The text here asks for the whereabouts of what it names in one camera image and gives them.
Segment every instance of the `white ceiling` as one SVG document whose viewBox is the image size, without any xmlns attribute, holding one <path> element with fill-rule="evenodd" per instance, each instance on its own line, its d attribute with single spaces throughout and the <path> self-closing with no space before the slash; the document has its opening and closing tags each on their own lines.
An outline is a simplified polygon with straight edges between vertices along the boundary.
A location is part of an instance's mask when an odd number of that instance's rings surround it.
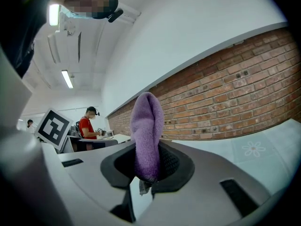
<svg viewBox="0 0 301 226">
<path fill-rule="evenodd" d="M 141 10 L 146 0 L 119 0 L 119 2 Z M 80 62 L 78 64 L 55 64 L 53 62 L 47 36 L 58 30 L 47 22 L 39 31 L 35 40 L 35 54 L 24 76 L 24 83 L 34 92 L 45 88 L 52 90 L 68 89 L 61 70 L 67 69 L 75 90 L 100 91 L 106 68 L 122 33 L 131 25 L 106 19 L 71 19 L 76 30 L 81 31 Z"/>
</svg>

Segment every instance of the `black cap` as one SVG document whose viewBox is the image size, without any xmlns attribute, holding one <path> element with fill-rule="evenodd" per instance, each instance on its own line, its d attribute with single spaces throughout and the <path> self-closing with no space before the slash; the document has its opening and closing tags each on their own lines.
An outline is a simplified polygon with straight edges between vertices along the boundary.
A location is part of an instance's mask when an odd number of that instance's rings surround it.
<svg viewBox="0 0 301 226">
<path fill-rule="evenodd" d="M 86 112 L 88 112 L 88 111 L 93 111 L 96 114 L 96 109 L 93 106 L 88 107 Z"/>
</svg>

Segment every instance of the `black slot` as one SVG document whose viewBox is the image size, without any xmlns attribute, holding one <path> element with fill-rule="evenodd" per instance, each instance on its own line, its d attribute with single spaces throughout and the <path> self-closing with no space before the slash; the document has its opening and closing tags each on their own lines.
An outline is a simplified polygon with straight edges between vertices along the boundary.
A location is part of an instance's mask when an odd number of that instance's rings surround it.
<svg viewBox="0 0 301 226">
<path fill-rule="evenodd" d="M 258 208 L 258 205 L 253 201 L 252 198 L 250 198 L 243 188 L 238 185 L 235 180 L 225 180 L 220 182 L 220 184 L 242 217 L 249 215 Z"/>
<path fill-rule="evenodd" d="M 83 161 L 81 159 L 74 159 L 74 160 L 71 160 L 71 161 L 64 161 L 62 162 L 62 165 L 67 168 L 67 167 L 71 167 L 71 166 L 74 166 L 74 165 L 77 165 L 77 164 L 80 164 L 80 163 L 83 163 Z"/>
</svg>

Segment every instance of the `red shirt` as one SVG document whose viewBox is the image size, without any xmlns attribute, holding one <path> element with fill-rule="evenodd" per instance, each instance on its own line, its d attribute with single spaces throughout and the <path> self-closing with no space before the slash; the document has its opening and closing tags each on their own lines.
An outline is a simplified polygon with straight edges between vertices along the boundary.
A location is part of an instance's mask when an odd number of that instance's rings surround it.
<svg viewBox="0 0 301 226">
<path fill-rule="evenodd" d="M 93 127 L 91 125 L 90 120 L 87 117 L 82 117 L 79 121 L 79 131 L 81 135 L 84 137 L 83 128 L 88 128 L 89 132 L 94 132 Z M 97 137 L 84 137 L 85 139 L 94 139 L 96 140 Z"/>
</svg>

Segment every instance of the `red brick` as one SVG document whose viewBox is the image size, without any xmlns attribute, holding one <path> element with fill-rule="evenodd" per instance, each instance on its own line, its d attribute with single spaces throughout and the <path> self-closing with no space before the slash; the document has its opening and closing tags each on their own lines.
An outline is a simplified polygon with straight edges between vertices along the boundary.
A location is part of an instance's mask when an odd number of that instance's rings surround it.
<svg viewBox="0 0 301 226">
<path fill-rule="evenodd" d="M 196 96 L 191 97 L 190 99 L 191 99 L 191 102 L 194 103 L 194 102 L 203 100 L 204 99 L 204 95 L 203 94 L 196 95 Z"/>
<path fill-rule="evenodd" d="M 181 125 L 176 125 L 176 129 L 190 129 L 190 128 L 197 128 L 198 124 L 197 123 L 190 123 L 190 124 L 181 124 Z"/>
<path fill-rule="evenodd" d="M 249 134 L 249 133 L 252 133 L 253 132 L 253 126 L 250 126 L 250 127 L 246 127 L 246 128 L 243 128 L 242 129 L 242 134 Z"/>
<path fill-rule="evenodd" d="M 286 59 L 291 59 L 291 58 L 294 58 L 295 56 L 297 56 L 299 54 L 298 50 L 297 49 L 294 49 L 288 53 L 285 54 L 285 58 Z"/>
<path fill-rule="evenodd" d="M 214 81 L 209 85 L 210 89 L 214 89 L 223 85 L 222 80 Z"/>
<path fill-rule="evenodd" d="M 167 99 L 167 94 L 161 95 L 160 97 L 158 97 L 159 101 L 165 100 Z"/>
<path fill-rule="evenodd" d="M 278 108 L 285 104 L 285 100 L 282 98 L 282 99 L 276 100 L 275 103 L 276 103 L 276 107 Z"/>
<path fill-rule="evenodd" d="M 293 84 L 295 82 L 297 82 L 299 79 L 301 79 L 301 74 L 300 73 L 296 73 L 295 75 L 293 75 L 292 77 L 288 77 L 287 79 L 282 81 L 282 86 L 283 88 Z"/>
<path fill-rule="evenodd" d="M 289 68 L 291 66 L 292 66 L 291 62 L 290 61 L 286 61 L 286 62 L 284 62 L 284 63 L 282 63 L 280 65 L 277 65 L 277 69 L 280 72 L 280 71 L 286 70 L 287 68 Z"/>
<path fill-rule="evenodd" d="M 265 80 L 265 83 L 267 86 L 274 84 L 278 81 L 281 81 L 285 78 L 285 74 L 284 73 L 279 73 L 274 75 L 273 77 L 269 77 L 268 79 Z"/>
<path fill-rule="evenodd" d="M 164 130 L 171 130 L 174 129 L 174 125 L 167 125 L 163 127 Z"/>
<path fill-rule="evenodd" d="M 188 117 L 194 115 L 194 111 L 186 111 L 186 112 L 181 112 L 177 114 L 173 114 L 173 118 L 181 118 L 181 117 Z"/>
<path fill-rule="evenodd" d="M 217 125 L 232 123 L 232 122 L 239 121 L 239 120 L 240 120 L 240 116 L 239 115 L 234 115 L 234 116 L 230 116 L 230 117 L 226 117 L 226 118 L 220 118 L 220 119 L 217 119 L 217 120 L 212 120 L 211 124 L 213 126 L 217 126 Z"/>
<path fill-rule="evenodd" d="M 241 70 L 241 67 L 239 65 L 233 65 L 230 68 L 227 69 L 229 74 L 236 73 Z"/>
<path fill-rule="evenodd" d="M 287 78 L 294 73 L 297 73 L 301 69 L 301 65 L 295 65 L 294 67 L 284 71 L 284 76 Z"/>
<path fill-rule="evenodd" d="M 258 64 L 262 62 L 262 57 L 261 56 L 256 56 L 256 57 L 253 57 L 253 58 L 250 58 L 244 62 L 241 62 L 239 65 L 243 68 L 243 69 L 246 69 L 252 65 L 255 65 L 255 64 Z"/>
<path fill-rule="evenodd" d="M 295 65 L 300 62 L 300 59 L 300 56 L 296 56 L 295 58 L 291 59 L 290 62 L 292 65 Z"/>
<path fill-rule="evenodd" d="M 165 115 L 164 116 L 164 120 L 170 120 L 170 119 L 172 119 L 173 117 L 172 117 L 172 115 Z"/>
<path fill-rule="evenodd" d="M 254 108 L 257 108 L 258 105 L 259 104 L 258 104 L 257 101 L 250 102 L 248 104 L 245 104 L 245 105 L 242 105 L 242 106 L 239 106 L 239 107 L 236 107 L 236 108 L 232 109 L 232 114 L 238 114 L 238 113 L 241 113 L 241 112 L 244 112 L 244 111 L 252 110 Z"/>
<path fill-rule="evenodd" d="M 234 100 L 230 100 L 230 101 L 226 101 L 223 103 L 219 103 L 219 104 L 215 104 L 215 105 L 211 105 L 208 109 L 210 112 L 214 112 L 214 111 L 220 111 L 226 108 L 230 108 L 230 107 L 234 107 L 237 106 L 237 101 Z"/>
<path fill-rule="evenodd" d="M 271 112 L 271 117 L 274 118 L 278 115 L 281 115 L 285 112 L 285 106 L 279 107 L 276 110 Z"/>
<path fill-rule="evenodd" d="M 252 43 L 246 43 L 245 41 L 241 44 L 238 44 L 236 46 L 233 47 L 233 53 L 235 55 L 239 55 L 242 54 L 246 51 L 249 51 L 251 49 L 255 48 L 254 44 Z"/>
<path fill-rule="evenodd" d="M 225 138 L 226 133 L 225 132 L 221 132 L 221 133 L 214 133 L 213 134 L 213 139 L 221 139 L 221 138 Z"/>
<path fill-rule="evenodd" d="M 179 95 L 179 94 L 181 94 L 181 93 L 183 93 L 183 92 L 185 92 L 185 91 L 187 91 L 187 86 L 184 86 L 184 87 L 175 89 L 175 90 L 173 90 L 173 91 L 171 91 L 171 92 L 169 92 L 169 93 L 167 94 L 167 98 L 170 98 L 170 97 Z"/>
<path fill-rule="evenodd" d="M 276 49 L 270 51 L 269 54 L 270 54 L 272 57 L 277 57 L 278 55 L 281 55 L 281 54 L 283 54 L 283 53 L 285 53 L 284 47 L 279 47 L 279 48 L 276 48 Z"/>
<path fill-rule="evenodd" d="M 185 108 L 185 106 L 177 107 L 177 108 L 175 109 L 175 111 L 176 111 L 176 112 L 183 112 L 183 111 L 186 111 L 186 108 Z"/>
<path fill-rule="evenodd" d="M 245 86 L 241 89 L 237 89 L 237 90 L 234 90 L 234 91 L 228 93 L 228 98 L 230 98 L 230 99 L 236 98 L 236 97 L 239 97 L 239 96 L 249 94 L 249 93 L 254 92 L 254 91 L 255 91 L 254 85 L 248 85 L 248 86 Z"/>
<path fill-rule="evenodd" d="M 243 61 L 243 58 L 241 55 L 239 56 L 235 56 L 235 57 L 232 57 L 230 59 L 227 59 L 221 63 L 218 63 L 217 64 L 217 68 L 218 70 L 223 70 L 223 69 L 226 69 L 232 65 L 235 65 L 235 64 L 238 64 L 239 62 Z"/>
<path fill-rule="evenodd" d="M 252 111 L 243 113 L 240 115 L 241 120 L 246 120 L 246 119 L 250 119 L 251 117 L 253 117 L 253 113 Z"/>
<path fill-rule="evenodd" d="M 277 64 L 278 64 L 278 59 L 273 58 L 273 59 L 270 59 L 266 62 L 261 63 L 260 67 L 261 67 L 262 70 L 265 70 L 265 69 L 270 68 L 270 67 L 272 67 L 274 65 L 277 65 Z"/>
<path fill-rule="evenodd" d="M 163 106 L 162 106 L 162 110 L 163 110 L 163 111 L 164 111 L 164 110 L 168 110 L 169 108 L 170 108 L 169 104 L 163 105 Z"/>
<path fill-rule="evenodd" d="M 201 86 L 200 81 L 195 81 L 195 82 L 187 85 L 187 89 L 191 90 L 191 89 L 194 89 L 194 88 L 199 87 L 199 86 Z"/>
<path fill-rule="evenodd" d="M 216 96 L 216 97 L 214 98 L 214 101 L 215 101 L 216 103 L 224 102 L 224 101 L 226 101 L 226 100 L 228 100 L 227 95 L 220 95 L 220 96 Z"/>
<path fill-rule="evenodd" d="M 268 37 L 263 38 L 263 42 L 270 43 L 270 42 L 275 41 L 277 39 L 278 39 L 278 37 L 273 34 L 273 35 L 270 35 Z"/>
<path fill-rule="evenodd" d="M 208 108 L 199 108 L 194 110 L 195 115 L 201 115 L 201 114 L 206 114 L 208 113 Z"/>
<path fill-rule="evenodd" d="M 233 85 L 232 84 L 224 85 L 222 87 L 212 89 L 212 90 L 206 92 L 206 97 L 209 98 L 209 97 L 213 97 L 213 96 L 216 96 L 216 95 L 220 95 L 220 94 L 226 93 L 230 90 L 233 90 Z"/>
<path fill-rule="evenodd" d="M 240 105 L 245 104 L 245 103 L 248 103 L 248 102 L 250 102 L 250 101 L 251 101 L 251 96 L 250 96 L 250 95 L 246 95 L 246 96 L 243 96 L 243 97 L 238 98 L 238 103 L 239 103 Z"/>
<path fill-rule="evenodd" d="M 259 55 L 259 54 L 262 54 L 264 52 L 267 52 L 271 50 L 271 46 L 269 44 L 266 44 L 266 45 L 263 45 L 263 46 L 260 46 L 260 47 L 257 47 L 255 49 L 253 49 L 253 53 L 255 55 Z"/>
<path fill-rule="evenodd" d="M 265 89 L 259 90 L 255 93 L 251 94 L 251 99 L 252 100 L 256 100 L 259 99 L 261 97 L 267 96 L 269 94 L 273 93 L 273 88 L 272 87 L 267 87 Z"/>
<path fill-rule="evenodd" d="M 233 81 L 236 81 L 236 80 L 239 80 L 241 78 L 241 74 L 237 73 L 237 74 L 232 74 L 232 75 L 229 75 L 225 78 L 223 78 L 224 82 L 225 83 L 231 83 Z"/>
<path fill-rule="evenodd" d="M 255 90 L 260 90 L 260 89 L 266 87 L 265 81 L 260 81 L 258 83 L 255 83 L 254 86 L 255 86 Z"/>
<path fill-rule="evenodd" d="M 264 97 L 264 98 L 258 100 L 259 106 L 266 105 L 269 102 L 270 102 L 270 97 Z"/>
<path fill-rule="evenodd" d="M 200 122 L 198 122 L 198 127 L 209 127 L 209 126 L 211 126 L 210 121 L 200 121 Z"/>
<path fill-rule="evenodd" d="M 189 105 L 187 105 L 187 109 L 191 110 L 191 109 L 196 109 L 196 108 L 200 108 L 200 107 L 212 105 L 212 104 L 213 104 L 213 100 L 212 100 L 212 98 L 210 98 L 208 100 L 201 100 L 199 102 L 189 104 Z"/>
<path fill-rule="evenodd" d="M 199 140 L 200 135 L 179 135 L 180 140 Z"/>
<path fill-rule="evenodd" d="M 200 139 L 201 140 L 212 139 L 212 134 L 201 134 Z"/>
<path fill-rule="evenodd" d="M 276 109 L 276 104 L 272 103 L 272 104 L 269 104 L 267 106 L 264 106 L 264 107 L 253 110 L 253 113 L 254 113 L 254 116 L 257 116 L 257 115 L 261 115 L 261 114 L 264 114 L 266 112 L 272 111 L 274 109 Z"/>
<path fill-rule="evenodd" d="M 260 121 L 267 121 L 267 120 L 270 120 L 270 119 L 271 119 L 271 113 L 269 112 L 269 113 L 266 113 L 266 114 L 264 114 L 264 115 L 261 115 L 261 116 L 259 117 L 259 119 L 260 119 Z"/>
<path fill-rule="evenodd" d="M 213 73 L 215 73 L 215 72 L 217 72 L 217 71 L 218 71 L 218 69 L 217 69 L 217 67 L 214 65 L 214 66 L 210 66 L 210 67 L 204 69 L 204 70 L 203 70 L 203 74 L 204 74 L 204 76 L 206 77 L 206 76 L 208 76 L 208 75 L 210 75 L 210 74 L 213 74 Z"/>
<path fill-rule="evenodd" d="M 223 110 L 223 111 L 218 111 L 217 112 L 217 117 L 225 117 L 225 116 L 229 116 L 231 113 L 231 110 L 228 109 L 228 110 Z"/>
<path fill-rule="evenodd" d="M 274 66 L 274 67 L 269 68 L 269 69 L 268 69 L 268 72 L 269 72 L 270 75 L 274 75 L 274 74 L 278 73 L 278 70 L 277 70 L 277 68 Z"/>
<path fill-rule="evenodd" d="M 168 115 L 168 114 L 172 114 L 172 113 L 175 113 L 175 109 L 170 109 L 170 110 L 165 110 L 164 111 L 164 115 Z"/>
<path fill-rule="evenodd" d="M 279 40 L 278 40 L 278 44 L 279 44 L 280 46 L 283 46 L 283 45 L 288 44 L 288 43 L 291 43 L 291 42 L 293 42 L 293 39 L 292 39 L 291 36 L 285 37 L 285 38 L 282 38 L 282 39 L 279 39 Z"/>
<path fill-rule="evenodd" d="M 259 122 L 259 119 L 257 118 L 252 118 L 252 119 L 249 119 L 247 121 L 241 121 L 241 122 L 237 122 L 237 123 L 234 123 L 234 128 L 235 129 L 239 129 L 239 128 L 243 128 L 243 127 L 248 127 L 248 126 L 252 126 L 254 124 L 257 124 Z"/>
<path fill-rule="evenodd" d="M 192 134 L 192 130 L 186 129 L 186 130 L 179 130 L 180 135 L 187 135 L 187 134 Z"/>
<path fill-rule="evenodd" d="M 251 68 L 248 69 L 249 74 L 255 74 L 261 71 L 261 68 L 259 65 L 252 66 Z"/>
<path fill-rule="evenodd" d="M 165 134 L 165 135 L 168 135 L 168 134 L 178 135 L 179 131 L 178 130 L 164 130 L 163 134 Z"/>
<path fill-rule="evenodd" d="M 233 130 L 233 125 L 228 124 L 228 125 L 220 126 L 220 131 L 227 131 L 227 130 Z"/>
<path fill-rule="evenodd" d="M 243 87 L 243 86 L 245 86 L 245 85 L 247 85 L 247 82 L 246 82 L 246 80 L 245 79 L 242 79 L 242 80 L 238 80 L 238 81 L 234 81 L 233 82 L 233 86 L 234 86 L 234 88 L 239 88 L 239 87 Z"/>
<path fill-rule="evenodd" d="M 191 120 L 191 122 L 196 122 L 196 121 L 210 120 L 210 119 L 214 119 L 214 118 L 216 118 L 216 113 L 191 117 L 190 120 Z"/>
<path fill-rule="evenodd" d="M 231 57 L 234 57 L 233 52 L 227 52 L 227 53 L 224 53 L 223 55 L 221 55 L 221 59 L 222 60 L 227 60 L 227 59 L 229 59 Z"/>
<path fill-rule="evenodd" d="M 273 85 L 273 89 L 274 89 L 274 91 L 277 91 L 277 90 L 282 89 L 282 84 L 281 84 L 281 82 L 279 82 L 279 83 L 277 83 L 277 84 L 274 84 L 274 85 Z"/>
<path fill-rule="evenodd" d="M 177 140 L 177 139 L 179 139 L 179 136 L 176 136 L 176 135 L 168 135 L 167 138 L 168 138 L 168 139 L 172 139 L 172 140 Z"/>
<path fill-rule="evenodd" d="M 196 66 L 196 70 L 202 71 L 212 65 L 215 65 L 216 63 L 218 63 L 220 61 L 221 61 L 221 59 L 217 56 L 208 56 L 198 62 L 197 66 Z"/>
<path fill-rule="evenodd" d="M 242 134 L 241 130 L 227 131 L 225 137 L 237 137 Z"/>
<path fill-rule="evenodd" d="M 292 49 L 297 48 L 297 44 L 293 42 L 285 45 L 284 48 L 286 51 L 291 51 Z"/>
<path fill-rule="evenodd" d="M 261 73 L 257 73 L 257 74 L 249 76 L 246 79 L 246 81 L 247 81 L 248 84 L 253 84 L 254 82 L 261 81 L 261 80 L 263 80 L 264 78 L 267 78 L 267 77 L 269 77 L 269 73 L 267 71 L 263 71 Z"/>
<path fill-rule="evenodd" d="M 264 61 L 272 58 L 272 56 L 269 54 L 269 52 L 265 52 L 261 56 L 262 56 Z"/>
<path fill-rule="evenodd" d="M 285 61 L 285 56 L 284 56 L 284 55 L 279 55 L 279 56 L 277 57 L 277 59 L 278 59 L 279 63 L 282 63 L 282 62 Z"/>
<path fill-rule="evenodd" d="M 253 51 L 247 51 L 245 53 L 242 53 L 241 56 L 243 57 L 244 60 L 250 59 L 254 56 Z"/>
<path fill-rule="evenodd" d="M 189 122 L 189 118 L 181 118 L 178 120 L 179 123 L 188 123 Z"/>
<path fill-rule="evenodd" d="M 210 83 L 212 81 L 215 81 L 215 80 L 218 80 L 220 78 L 223 78 L 225 77 L 226 75 L 228 75 L 227 71 L 221 71 L 221 72 L 217 72 L 215 74 L 212 74 L 210 76 L 207 76 L 205 78 L 202 78 L 201 79 L 201 83 L 204 85 L 204 84 L 207 84 L 207 83 Z"/>
<path fill-rule="evenodd" d="M 186 105 L 186 104 L 189 104 L 189 103 L 192 103 L 191 98 L 187 98 L 187 99 L 184 99 L 184 100 L 179 100 L 179 101 L 171 103 L 170 108 L 178 107 L 178 106 L 181 106 L 181 105 Z"/>
</svg>

